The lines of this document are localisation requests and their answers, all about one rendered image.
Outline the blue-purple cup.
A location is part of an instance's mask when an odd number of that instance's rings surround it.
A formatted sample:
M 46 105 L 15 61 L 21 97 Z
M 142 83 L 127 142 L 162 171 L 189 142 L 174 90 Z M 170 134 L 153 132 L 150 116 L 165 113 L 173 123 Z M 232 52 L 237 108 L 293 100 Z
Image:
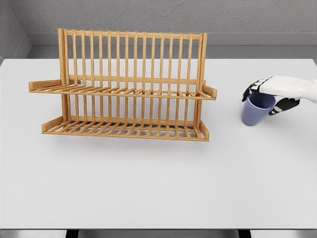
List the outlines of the blue-purple cup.
M 263 93 L 252 93 L 244 103 L 242 121 L 248 126 L 254 126 L 264 119 L 275 105 L 275 97 Z

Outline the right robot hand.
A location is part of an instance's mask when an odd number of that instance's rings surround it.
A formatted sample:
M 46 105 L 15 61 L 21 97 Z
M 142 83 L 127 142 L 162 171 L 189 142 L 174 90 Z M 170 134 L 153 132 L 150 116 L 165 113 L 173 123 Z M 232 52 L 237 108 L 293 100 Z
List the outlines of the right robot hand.
M 305 79 L 281 75 L 260 79 L 245 90 L 242 101 L 246 101 L 251 93 L 280 96 L 282 99 L 269 112 L 269 115 L 273 116 L 298 106 L 301 98 L 307 99 L 308 85 L 310 83 L 311 81 Z

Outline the wooden two-tier dish rack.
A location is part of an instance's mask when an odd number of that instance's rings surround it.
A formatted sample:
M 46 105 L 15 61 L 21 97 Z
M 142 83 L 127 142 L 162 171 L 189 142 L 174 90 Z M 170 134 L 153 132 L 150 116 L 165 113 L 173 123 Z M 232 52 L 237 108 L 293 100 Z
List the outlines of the wooden two-tier dish rack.
M 60 78 L 29 83 L 60 94 L 44 134 L 208 141 L 202 103 L 207 35 L 58 30 Z

